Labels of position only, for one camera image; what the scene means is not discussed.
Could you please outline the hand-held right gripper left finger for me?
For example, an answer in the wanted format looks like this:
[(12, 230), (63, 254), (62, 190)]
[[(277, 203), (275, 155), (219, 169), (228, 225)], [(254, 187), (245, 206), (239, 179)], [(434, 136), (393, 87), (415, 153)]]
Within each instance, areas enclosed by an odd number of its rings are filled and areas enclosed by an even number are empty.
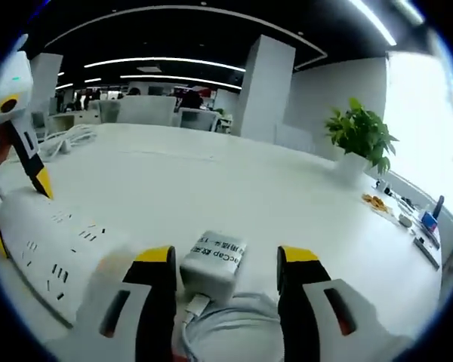
[(172, 246), (137, 255), (125, 275), (99, 280), (78, 311), (75, 361), (171, 361), (176, 315)]

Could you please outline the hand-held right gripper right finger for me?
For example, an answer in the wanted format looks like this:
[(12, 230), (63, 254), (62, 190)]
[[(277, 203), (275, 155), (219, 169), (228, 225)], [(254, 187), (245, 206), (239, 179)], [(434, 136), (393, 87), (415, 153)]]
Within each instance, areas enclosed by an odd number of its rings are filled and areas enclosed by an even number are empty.
[(361, 293), (333, 279), (308, 249), (277, 250), (278, 313), (286, 361), (393, 361), (411, 345), (390, 333)]

